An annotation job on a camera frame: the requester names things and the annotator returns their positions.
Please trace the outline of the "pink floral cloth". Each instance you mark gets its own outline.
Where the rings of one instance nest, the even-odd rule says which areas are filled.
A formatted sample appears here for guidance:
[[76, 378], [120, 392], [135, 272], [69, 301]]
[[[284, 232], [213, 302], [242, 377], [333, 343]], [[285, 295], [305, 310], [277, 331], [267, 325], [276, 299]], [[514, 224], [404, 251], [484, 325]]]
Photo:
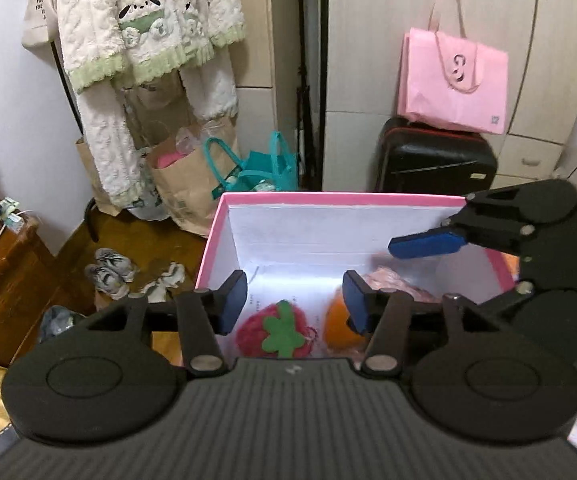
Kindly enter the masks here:
[[427, 290], [407, 282], [400, 274], [386, 266], [380, 266], [377, 270], [363, 275], [363, 279], [374, 290], [395, 290], [405, 292], [415, 301], [436, 304], [438, 299]]

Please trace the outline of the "orange soft ball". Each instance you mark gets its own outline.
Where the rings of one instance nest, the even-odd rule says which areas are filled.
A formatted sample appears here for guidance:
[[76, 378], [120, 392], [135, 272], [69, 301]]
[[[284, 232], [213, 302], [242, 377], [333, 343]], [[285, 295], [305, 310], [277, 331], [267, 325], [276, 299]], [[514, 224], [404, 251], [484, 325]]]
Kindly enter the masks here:
[[354, 353], [366, 349], [365, 337], [356, 334], [348, 325], [349, 313], [342, 289], [336, 290], [329, 303], [323, 325], [323, 341], [333, 353]]

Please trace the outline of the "red strawberry plush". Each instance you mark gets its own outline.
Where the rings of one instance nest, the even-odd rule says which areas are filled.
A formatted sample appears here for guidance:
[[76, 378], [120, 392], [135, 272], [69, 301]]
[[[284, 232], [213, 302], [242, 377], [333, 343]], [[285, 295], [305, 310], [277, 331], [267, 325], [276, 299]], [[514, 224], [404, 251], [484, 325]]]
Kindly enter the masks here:
[[246, 318], [235, 333], [238, 354], [244, 358], [305, 359], [317, 339], [305, 312], [287, 300]]

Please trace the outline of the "black suitcase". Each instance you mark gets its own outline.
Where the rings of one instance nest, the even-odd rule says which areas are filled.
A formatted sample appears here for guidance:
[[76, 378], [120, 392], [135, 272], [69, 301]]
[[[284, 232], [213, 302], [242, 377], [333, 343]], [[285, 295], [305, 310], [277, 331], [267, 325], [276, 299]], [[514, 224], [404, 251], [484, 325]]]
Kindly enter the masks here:
[[498, 161], [478, 133], [441, 130], [392, 117], [377, 145], [373, 189], [382, 193], [464, 196], [488, 190]]

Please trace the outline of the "right grey sneaker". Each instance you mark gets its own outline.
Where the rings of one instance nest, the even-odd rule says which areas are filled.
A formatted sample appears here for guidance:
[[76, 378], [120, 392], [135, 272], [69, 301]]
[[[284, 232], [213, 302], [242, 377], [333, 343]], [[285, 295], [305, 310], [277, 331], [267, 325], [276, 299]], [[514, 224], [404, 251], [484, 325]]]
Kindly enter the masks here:
[[138, 272], [138, 268], [130, 258], [112, 248], [98, 248], [94, 253], [94, 258], [102, 266], [118, 274], [126, 283], [132, 283]]

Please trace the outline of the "grey sneaker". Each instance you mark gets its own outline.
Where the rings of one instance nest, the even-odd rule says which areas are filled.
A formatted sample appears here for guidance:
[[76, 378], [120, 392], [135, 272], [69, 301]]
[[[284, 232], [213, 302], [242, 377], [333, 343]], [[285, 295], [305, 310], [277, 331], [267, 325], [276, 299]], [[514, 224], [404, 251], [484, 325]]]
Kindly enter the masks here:
[[126, 283], [132, 283], [138, 272], [138, 268], [130, 258], [112, 248], [98, 248], [94, 253], [94, 258], [102, 266], [118, 274]]
[[84, 273], [93, 283], [95, 289], [109, 296], [110, 299], [119, 300], [129, 294], [129, 286], [124, 279], [103, 264], [89, 264], [84, 269]]

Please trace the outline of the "left grey sneaker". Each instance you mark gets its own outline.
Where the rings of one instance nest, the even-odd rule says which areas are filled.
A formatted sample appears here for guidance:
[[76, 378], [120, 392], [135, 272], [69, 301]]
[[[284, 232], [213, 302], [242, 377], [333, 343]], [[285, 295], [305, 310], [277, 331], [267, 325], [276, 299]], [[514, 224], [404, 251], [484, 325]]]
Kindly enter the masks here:
[[129, 286], [124, 279], [103, 264], [89, 264], [84, 269], [84, 273], [93, 283], [95, 289], [109, 296], [110, 299], [119, 300], [129, 294]]

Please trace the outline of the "pink storage box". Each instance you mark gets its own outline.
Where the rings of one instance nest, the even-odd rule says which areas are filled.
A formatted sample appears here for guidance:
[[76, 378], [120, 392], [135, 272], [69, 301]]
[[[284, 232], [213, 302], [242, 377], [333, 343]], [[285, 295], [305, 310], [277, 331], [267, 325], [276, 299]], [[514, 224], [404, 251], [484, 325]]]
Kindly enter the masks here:
[[458, 196], [375, 193], [226, 193], [220, 198], [196, 284], [216, 288], [235, 270], [247, 278], [244, 323], [279, 300], [301, 309], [314, 358], [327, 356], [325, 315], [343, 275], [381, 266], [435, 297], [456, 292], [481, 304], [511, 289], [499, 252], [475, 245], [450, 255], [399, 260], [389, 241], [427, 231], [458, 212]]

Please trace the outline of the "teal tote bag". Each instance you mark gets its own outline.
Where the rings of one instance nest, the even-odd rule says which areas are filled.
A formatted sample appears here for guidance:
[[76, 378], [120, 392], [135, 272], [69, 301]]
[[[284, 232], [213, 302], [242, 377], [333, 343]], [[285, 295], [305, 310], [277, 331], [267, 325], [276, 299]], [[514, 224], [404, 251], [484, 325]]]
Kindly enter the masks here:
[[[227, 174], [220, 171], [210, 154], [216, 145], [234, 163]], [[297, 156], [280, 131], [273, 131], [269, 140], [269, 153], [250, 151], [241, 159], [223, 140], [211, 136], [204, 141], [202, 151], [218, 185], [211, 191], [217, 200], [226, 192], [296, 192], [298, 190]]]

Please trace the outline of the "pink tote bag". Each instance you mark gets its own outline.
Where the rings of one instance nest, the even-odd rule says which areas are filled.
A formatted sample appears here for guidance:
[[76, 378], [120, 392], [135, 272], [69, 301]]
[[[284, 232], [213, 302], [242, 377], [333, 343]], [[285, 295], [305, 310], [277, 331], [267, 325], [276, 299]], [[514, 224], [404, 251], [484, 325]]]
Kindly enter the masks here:
[[445, 130], [505, 133], [509, 55], [467, 38], [461, 0], [459, 35], [441, 31], [435, 0], [426, 29], [403, 36], [397, 115]]

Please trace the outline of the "brown paper bag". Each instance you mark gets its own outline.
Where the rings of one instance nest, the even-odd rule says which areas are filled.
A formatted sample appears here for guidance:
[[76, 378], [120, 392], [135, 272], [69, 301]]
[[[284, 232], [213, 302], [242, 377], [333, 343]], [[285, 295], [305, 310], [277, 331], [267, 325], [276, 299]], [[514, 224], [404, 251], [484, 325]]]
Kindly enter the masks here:
[[[238, 155], [236, 132], [228, 117], [189, 128], [193, 134], [200, 135], [201, 141], [205, 136], [223, 140]], [[216, 144], [211, 143], [209, 154], [218, 172], [226, 176], [234, 169], [234, 162]], [[144, 221], [170, 218], [182, 231], [208, 237], [217, 209], [218, 198], [214, 190], [218, 188], [218, 181], [208, 165], [202, 145], [203, 142], [200, 142], [200, 147], [191, 154], [162, 168], [158, 166], [159, 159], [174, 153], [174, 139], [169, 138], [154, 148], [147, 148], [142, 166], [152, 183], [151, 188], [146, 190], [155, 193], [143, 195], [136, 205], [125, 208], [125, 211]], [[95, 205], [103, 214], [116, 217], [122, 209], [114, 206], [104, 192], [88, 145], [80, 139], [76, 142], [76, 148], [91, 181]]]

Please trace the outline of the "brown wooden cabinet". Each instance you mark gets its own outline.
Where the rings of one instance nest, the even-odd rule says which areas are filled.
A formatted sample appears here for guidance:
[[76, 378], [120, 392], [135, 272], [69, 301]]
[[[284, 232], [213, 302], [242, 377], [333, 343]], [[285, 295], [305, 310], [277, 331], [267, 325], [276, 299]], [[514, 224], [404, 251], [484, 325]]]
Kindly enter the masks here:
[[38, 234], [39, 220], [16, 211], [20, 228], [0, 229], [0, 365], [31, 346], [43, 309], [58, 287], [54, 258]]

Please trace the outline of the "beige wardrobe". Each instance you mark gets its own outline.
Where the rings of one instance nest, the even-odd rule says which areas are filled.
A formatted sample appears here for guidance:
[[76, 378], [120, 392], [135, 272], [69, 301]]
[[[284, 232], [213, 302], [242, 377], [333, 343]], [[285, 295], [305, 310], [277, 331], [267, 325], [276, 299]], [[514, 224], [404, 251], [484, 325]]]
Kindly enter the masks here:
[[395, 116], [481, 134], [494, 185], [553, 175], [577, 116], [577, 0], [301, 3], [318, 35], [314, 188], [372, 188]]

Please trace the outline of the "cream knitted cardigan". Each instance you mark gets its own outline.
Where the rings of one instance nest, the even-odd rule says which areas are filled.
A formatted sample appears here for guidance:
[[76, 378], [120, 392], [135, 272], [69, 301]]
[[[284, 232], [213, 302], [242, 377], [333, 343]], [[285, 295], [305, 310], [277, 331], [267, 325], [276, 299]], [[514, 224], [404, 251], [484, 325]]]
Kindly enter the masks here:
[[56, 14], [84, 138], [114, 206], [148, 187], [119, 89], [176, 73], [196, 119], [238, 113], [229, 48], [246, 35], [241, 0], [56, 0]]

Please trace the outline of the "beige canvas tote bag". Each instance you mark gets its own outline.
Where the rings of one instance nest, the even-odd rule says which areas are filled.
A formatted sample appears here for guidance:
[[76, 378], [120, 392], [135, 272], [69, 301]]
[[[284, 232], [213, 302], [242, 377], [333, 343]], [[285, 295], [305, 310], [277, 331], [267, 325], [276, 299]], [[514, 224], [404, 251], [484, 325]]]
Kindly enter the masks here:
[[27, 50], [50, 44], [58, 38], [57, 0], [27, 0], [22, 45]]

